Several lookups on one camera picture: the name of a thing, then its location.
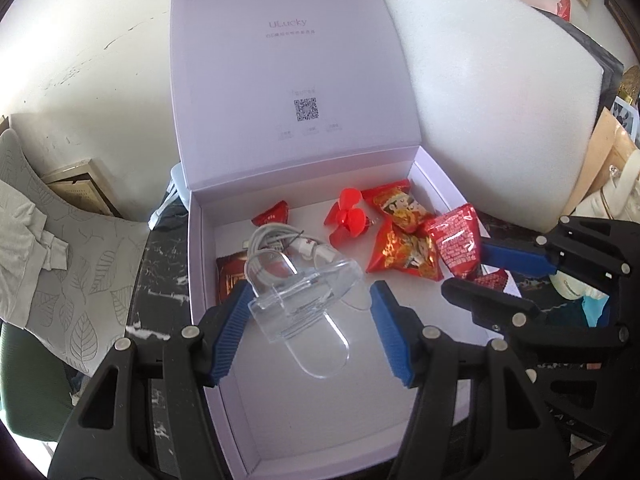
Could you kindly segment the dark red snack packet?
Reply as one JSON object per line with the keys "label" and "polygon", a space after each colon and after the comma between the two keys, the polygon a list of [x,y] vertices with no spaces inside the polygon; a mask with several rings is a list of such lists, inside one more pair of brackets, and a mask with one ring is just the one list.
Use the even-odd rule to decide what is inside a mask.
{"label": "dark red snack packet", "polygon": [[480,264],[480,226],[471,204],[431,218],[423,227],[455,278],[466,280],[475,273]]}

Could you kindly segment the brown chocolate packet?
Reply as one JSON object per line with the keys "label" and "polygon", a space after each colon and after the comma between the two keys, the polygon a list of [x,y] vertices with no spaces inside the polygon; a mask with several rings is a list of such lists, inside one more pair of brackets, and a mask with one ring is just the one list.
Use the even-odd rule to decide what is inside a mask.
{"label": "brown chocolate packet", "polygon": [[216,259],[218,304],[228,298],[238,281],[244,280],[246,260],[247,252],[235,252]]}

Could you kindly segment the large red gold candy packet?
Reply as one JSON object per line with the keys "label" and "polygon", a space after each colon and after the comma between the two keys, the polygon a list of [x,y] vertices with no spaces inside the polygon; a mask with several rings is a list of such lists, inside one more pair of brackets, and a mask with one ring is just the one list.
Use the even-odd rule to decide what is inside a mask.
{"label": "large red gold candy packet", "polygon": [[428,236],[408,234],[385,220],[376,233],[368,273],[397,270],[434,282],[442,279],[435,243]]}

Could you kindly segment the clear acrylic phone stand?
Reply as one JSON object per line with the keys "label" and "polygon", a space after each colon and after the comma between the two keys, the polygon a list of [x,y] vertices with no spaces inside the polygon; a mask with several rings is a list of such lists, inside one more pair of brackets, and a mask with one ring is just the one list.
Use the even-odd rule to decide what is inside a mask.
{"label": "clear acrylic phone stand", "polygon": [[284,344],[309,376],[336,375],[350,356],[349,342],[331,310],[344,307],[362,280],[355,260],[336,257],[310,263],[262,249],[245,263],[254,298],[248,307],[272,344]]}

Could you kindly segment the red plastic fan toy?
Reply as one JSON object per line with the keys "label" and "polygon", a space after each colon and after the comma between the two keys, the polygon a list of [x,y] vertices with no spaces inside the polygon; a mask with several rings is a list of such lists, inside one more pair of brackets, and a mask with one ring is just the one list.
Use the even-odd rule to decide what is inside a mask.
{"label": "red plastic fan toy", "polygon": [[329,243],[333,248],[340,249],[381,226],[381,222],[368,216],[362,208],[363,204],[363,195],[359,190],[342,189],[323,221],[324,226],[332,229]]}

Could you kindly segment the red green snack packet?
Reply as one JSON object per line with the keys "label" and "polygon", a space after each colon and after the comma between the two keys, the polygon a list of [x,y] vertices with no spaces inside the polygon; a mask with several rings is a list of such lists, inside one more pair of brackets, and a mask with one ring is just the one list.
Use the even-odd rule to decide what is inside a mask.
{"label": "red green snack packet", "polygon": [[288,223],[290,207],[285,200],[280,200],[269,209],[261,212],[252,219],[254,226],[264,226],[268,223]]}

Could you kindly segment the light blue plastic bag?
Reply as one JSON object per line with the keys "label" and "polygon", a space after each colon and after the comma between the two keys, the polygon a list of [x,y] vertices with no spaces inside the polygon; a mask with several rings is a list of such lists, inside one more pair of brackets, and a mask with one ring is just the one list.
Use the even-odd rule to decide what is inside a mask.
{"label": "light blue plastic bag", "polygon": [[582,310],[589,327],[608,326],[608,316],[610,308],[608,307],[609,296],[602,296],[598,299],[590,296],[582,298]]}

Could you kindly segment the white cartoon water bottle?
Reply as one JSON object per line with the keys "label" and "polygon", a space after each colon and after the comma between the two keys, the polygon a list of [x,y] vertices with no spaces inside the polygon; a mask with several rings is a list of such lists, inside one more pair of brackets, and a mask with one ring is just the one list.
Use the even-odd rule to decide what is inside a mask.
{"label": "white cartoon water bottle", "polygon": [[[640,154],[634,150],[623,169],[608,167],[608,180],[599,191],[587,196],[575,209],[574,216],[623,220],[638,223],[639,214],[639,164]],[[549,276],[555,290],[567,300],[584,297],[601,300],[606,297],[600,292],[563,272]]]}

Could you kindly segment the grey upholstered chair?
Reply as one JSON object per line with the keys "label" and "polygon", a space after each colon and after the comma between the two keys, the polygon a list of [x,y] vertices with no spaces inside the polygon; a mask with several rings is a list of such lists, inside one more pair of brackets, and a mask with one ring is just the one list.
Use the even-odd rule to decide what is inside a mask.
{"label": "grey upholstered chair", "polygon": [[12,129],[1,133],[1,180],[31,200],[47,216],[44,228],[68,244],[67,268],[39,275],[26,330],[91,376],[125,335],[150,230],[62,200],[36,175]]}

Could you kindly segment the white foam pillow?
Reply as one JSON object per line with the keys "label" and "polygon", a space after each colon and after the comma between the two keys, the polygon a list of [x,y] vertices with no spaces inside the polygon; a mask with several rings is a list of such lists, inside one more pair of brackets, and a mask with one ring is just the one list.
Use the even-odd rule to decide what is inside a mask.
{"label": "white foam pillow", "polygon": [[572,195],[623,64],[520,0],[385,0],[422,144],[485,214],[546,232]]}

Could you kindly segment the green chair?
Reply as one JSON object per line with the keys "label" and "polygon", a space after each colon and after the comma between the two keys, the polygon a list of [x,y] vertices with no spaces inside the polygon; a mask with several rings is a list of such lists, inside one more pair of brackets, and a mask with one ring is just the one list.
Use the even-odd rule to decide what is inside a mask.
{"label": "green chair", "polygon": [[9,430],[56,442],[73,411],[64,364],[36,337],[1,326],[1,404]]}

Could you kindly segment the lavender gift box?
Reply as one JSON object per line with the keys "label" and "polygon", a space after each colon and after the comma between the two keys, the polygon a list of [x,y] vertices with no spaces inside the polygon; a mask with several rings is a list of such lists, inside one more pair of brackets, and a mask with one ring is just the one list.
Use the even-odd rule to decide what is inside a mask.
{"label": "lavender gift box", "polygon": [[[277,202],[326,237],[344,188],[409,178],[437,211],[463,196],[422,148],[384,0],[171,0],[172,108],[191,193],[191,312],[216,304],[216,261]],[[308,332],[249,322],[206,399],[235,479],[326,479],[394,457],[414,394],[387,363],[358,283]]]}

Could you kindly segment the beige garment on chair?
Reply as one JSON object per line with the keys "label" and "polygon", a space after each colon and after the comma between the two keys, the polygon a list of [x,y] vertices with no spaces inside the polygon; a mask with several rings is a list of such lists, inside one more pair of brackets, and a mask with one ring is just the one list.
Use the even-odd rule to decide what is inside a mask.
{"label": "beige garment on chair", "polygon": [[47,231],[47,216],[1,182],[1,319],[24,328],[42,271],[67,270],[68,244]]}

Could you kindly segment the framed picture against wall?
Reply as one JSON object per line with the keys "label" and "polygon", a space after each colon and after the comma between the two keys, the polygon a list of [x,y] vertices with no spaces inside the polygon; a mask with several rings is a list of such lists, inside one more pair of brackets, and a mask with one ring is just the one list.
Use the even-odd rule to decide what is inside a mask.
{"label": "framed picture against wall", "polygon": [[58,197],[78,209],[122,218],[111,185],[91,158],[51,171],[41,180]]}

